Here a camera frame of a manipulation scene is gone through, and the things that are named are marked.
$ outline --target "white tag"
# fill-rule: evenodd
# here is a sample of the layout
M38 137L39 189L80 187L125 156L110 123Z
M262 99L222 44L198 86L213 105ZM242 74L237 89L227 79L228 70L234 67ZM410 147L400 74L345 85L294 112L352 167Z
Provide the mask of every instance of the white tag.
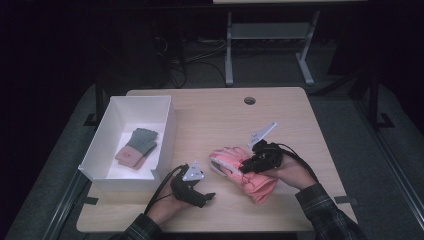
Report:
M275 126L277 126L277 123L272 122L269 126L267 126L266 128L262 129L261 131L259 131L257 133L252 133L252 138L250 139L250 141L247 144L247 146L249 146L250 148L253 147L253 145L255 145L256 143L258 143L259 141L261 141L269 132L271 132L271 130Z
M194 180L202 180L205 176L200 171L197 162L195 161L193 164L191 164L183 176L183 181L194 181Z

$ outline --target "white box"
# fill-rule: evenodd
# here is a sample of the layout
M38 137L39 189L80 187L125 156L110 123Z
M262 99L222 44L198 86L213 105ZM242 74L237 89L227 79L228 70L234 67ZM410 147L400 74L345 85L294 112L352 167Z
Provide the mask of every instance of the white box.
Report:
M158 133L156 148L139 170L115 159L136 128ZM171 171L176 131L171 96L111 97L78 169L103 191L155 191Z

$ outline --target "light wood table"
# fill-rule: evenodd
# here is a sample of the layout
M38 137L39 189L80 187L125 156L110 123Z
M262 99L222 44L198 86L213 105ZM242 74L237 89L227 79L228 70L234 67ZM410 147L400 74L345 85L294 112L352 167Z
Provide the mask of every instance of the light wood table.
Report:
M134 90L131 96L170 95L176 111L177 136L173 167L197 161L205 178L195 190L216 196L203 208L193 207L179 213L162 226L166 232L264 232L310 231L294 194L297 190L280 182L263 205L218 175L208 155L225 146L247 147L251 133L271 122L277 126L266 136L268 142L284 143L293 148L314 169L331 197L345 196L314 112L302 88L223 88ZM246 97L256 103L247 105ZM89 198L78 219L82 232L124 231L144 211L153 193L102 192L91 186ZM338 204L356 221L349 203Z

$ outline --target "person's left hand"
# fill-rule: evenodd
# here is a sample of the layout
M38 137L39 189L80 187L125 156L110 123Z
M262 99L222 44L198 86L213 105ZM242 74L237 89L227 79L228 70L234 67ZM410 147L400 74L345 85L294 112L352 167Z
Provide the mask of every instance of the person's left hand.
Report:
M172 194L171 182L173 179L174 177L169 179L165 187L159 193L157 199L160 199L165 196L167 197L160 199L155 204L153 204L149 212L146 214L158 225L161 225L162 223L171 219L180 210L193 206L189 203L176 199L175 196Z

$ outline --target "white metal stand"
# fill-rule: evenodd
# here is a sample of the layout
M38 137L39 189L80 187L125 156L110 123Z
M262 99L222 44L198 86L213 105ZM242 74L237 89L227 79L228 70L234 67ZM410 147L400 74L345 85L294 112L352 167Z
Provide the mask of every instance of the white metal stand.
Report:
M231 61L232 39L304 39L305 45L300 53L296 53L296 60L302 71L307 85L314 85L314 80L305 62L311 45L319 11L314 12L308 23L232 23L231 12L227 22L227 55L225 56L225 83L227 87L234 84L233 67Z

